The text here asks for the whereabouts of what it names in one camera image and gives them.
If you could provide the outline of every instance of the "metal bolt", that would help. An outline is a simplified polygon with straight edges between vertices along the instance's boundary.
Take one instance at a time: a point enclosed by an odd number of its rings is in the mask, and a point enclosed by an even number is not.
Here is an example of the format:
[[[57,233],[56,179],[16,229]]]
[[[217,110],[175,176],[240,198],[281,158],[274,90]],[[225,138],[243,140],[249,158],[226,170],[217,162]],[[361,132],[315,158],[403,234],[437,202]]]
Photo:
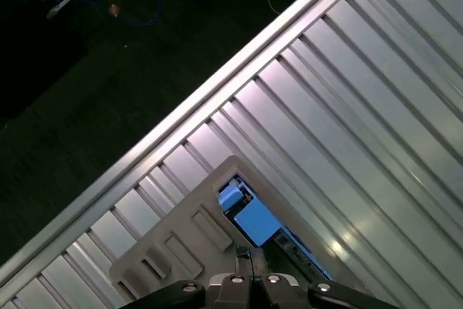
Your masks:
[[[185,292],[194,292],[196,291],[196,285],[195,284],[186,284],[184,287],[183,287],[183,290]]]
[[[331,289],[331,286],[328,285],[328,284],[318,284],[318,285],[317,285],[317,288],[318,288],[321,292],[328,292],[328,291]]]
[[[231,278],[231,282],[234,282],[235,284],[241,284],[244,281],[242,276],[233,276]]]
[[[268,276],[267,280],[269,280],[269,282],[271,282],[272,284],[276,284],[280,281],[280,278],[277,275],[270,275]]]

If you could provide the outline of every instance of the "orange object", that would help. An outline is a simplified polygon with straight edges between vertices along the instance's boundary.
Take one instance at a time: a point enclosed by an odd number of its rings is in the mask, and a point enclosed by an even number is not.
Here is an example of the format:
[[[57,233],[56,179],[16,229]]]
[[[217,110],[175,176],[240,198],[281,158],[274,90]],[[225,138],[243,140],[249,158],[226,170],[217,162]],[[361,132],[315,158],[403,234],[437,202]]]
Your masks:
[[[118,7],[116,4],[112,4],[108,9],[108,13],[114,17],[119,16],[120,12],[121,12],[121,8]]]

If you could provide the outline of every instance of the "black carpet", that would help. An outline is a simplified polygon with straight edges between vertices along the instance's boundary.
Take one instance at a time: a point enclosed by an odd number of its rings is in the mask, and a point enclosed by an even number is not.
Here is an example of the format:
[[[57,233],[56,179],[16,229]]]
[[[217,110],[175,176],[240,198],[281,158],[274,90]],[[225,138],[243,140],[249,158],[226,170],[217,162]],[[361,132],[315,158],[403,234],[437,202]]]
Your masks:
[[[148,19],[158,6],[156,0],[100,1],[134,20]],[[293,1],[272,0],[278,10]],[[163,0],[156,23],[131,27],[70,2],[54,21],[85,53],[0,127],[0,263],[275,16],[267,0]]]

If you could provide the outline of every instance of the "screw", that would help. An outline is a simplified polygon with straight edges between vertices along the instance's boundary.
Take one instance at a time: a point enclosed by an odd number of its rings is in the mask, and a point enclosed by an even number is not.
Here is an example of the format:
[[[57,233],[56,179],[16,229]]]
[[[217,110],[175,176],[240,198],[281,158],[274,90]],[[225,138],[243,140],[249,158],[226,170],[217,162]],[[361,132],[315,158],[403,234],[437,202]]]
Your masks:
[[[183,287],[183,290],[185,292],[194,292],[196,291],[196,285],[195,284],[186,284],[184,287]]]
[[[280,281],[280,278],[277,275],[270,275],[267,280],[271,282],[272,284],[276,284],[277,282]]]
[[[328,285],[328,284],[318,284],[318,285],[317,285],[317,288],[318,288],[321,292],[328,292],[328,291],[331,289],[331,286]]]
[[[234,282],[235,284],[241,284],[244,281],[244,279],[241,276],[233,276],[231,278],[231,282]]]

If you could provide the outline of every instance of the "ribbed metal surface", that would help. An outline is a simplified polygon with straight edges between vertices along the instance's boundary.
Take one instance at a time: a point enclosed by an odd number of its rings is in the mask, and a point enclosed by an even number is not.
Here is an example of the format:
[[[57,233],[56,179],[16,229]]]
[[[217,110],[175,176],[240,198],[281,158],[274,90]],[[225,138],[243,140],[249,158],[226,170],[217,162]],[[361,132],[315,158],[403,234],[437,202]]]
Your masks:
[[[462,4],[338,0],[4,308],[122,305],[111,263],[232,154],[373,294],[463,308]]]

